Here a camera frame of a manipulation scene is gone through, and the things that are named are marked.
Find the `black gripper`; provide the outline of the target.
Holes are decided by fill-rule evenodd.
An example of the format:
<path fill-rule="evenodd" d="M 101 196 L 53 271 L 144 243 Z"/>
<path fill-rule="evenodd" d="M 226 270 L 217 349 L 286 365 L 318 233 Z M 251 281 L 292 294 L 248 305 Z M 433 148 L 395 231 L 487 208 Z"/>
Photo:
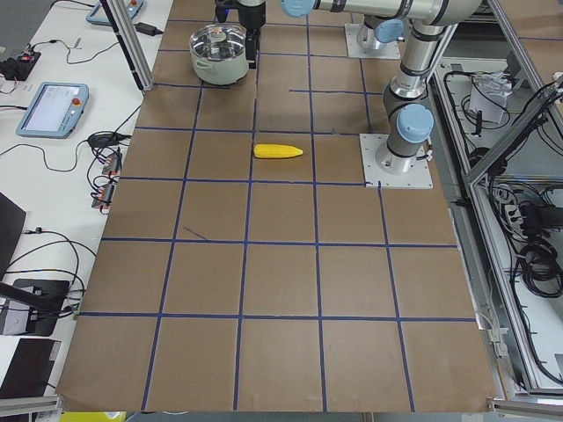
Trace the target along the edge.
<path fill-rule="evenodd" d="M 250 69 L 257 66 L 259 30 L 266 23 L 265 0 L 237 0 L 238 20 L 245 28 L 245 57 Z"/>

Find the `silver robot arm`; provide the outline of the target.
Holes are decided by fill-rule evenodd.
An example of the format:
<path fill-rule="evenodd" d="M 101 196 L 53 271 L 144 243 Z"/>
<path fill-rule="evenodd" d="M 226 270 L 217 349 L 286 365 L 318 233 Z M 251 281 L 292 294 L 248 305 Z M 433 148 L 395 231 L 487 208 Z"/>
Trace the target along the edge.
<path fill-rule="evenodd" d="M 380 18 L 365 15 L 355 40 L 365 50 L 375 51 L 403 36 L 404 21 L 400 18 Z"/>
<path fill-rule="evenodd" d="M 469 18 L 479 1 L 281 1 L 292 18 L 307 16 L 313 10 L 331 13 L 361 13 L 377 18 L 413 21 L 411 35 L 397 75 L 384 92 L 384 106 L 391 125 L 385 144 L 376 152 L 378 166 L 393 175 L 409 172 L 417 152 L 433 129 L 434 117 L 423 105 L 416 105 L 426 90 L 431 62 L 441 57 L 438 48 L 446 46 L 447 29 Z"/>

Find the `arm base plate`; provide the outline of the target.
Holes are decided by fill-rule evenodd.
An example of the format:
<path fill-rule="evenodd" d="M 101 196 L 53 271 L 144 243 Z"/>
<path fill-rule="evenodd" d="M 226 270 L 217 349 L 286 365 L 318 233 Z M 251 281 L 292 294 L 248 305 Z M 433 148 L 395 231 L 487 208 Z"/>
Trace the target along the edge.
<path fill-rule="evenodd" d="M 382 23 L 374 28 L 365 24 L 345 24 L 347 56 L 398 60 L 398 39 L 402 37 L 403 29 L 400 21 Z"/>
<path fill-rule="evenodd" d="M 403 158 L 388 150 L 387 134 L 360 134 L 364 184 L 369 188 L 422 189 L 434 187 L 424 149 Z"/>

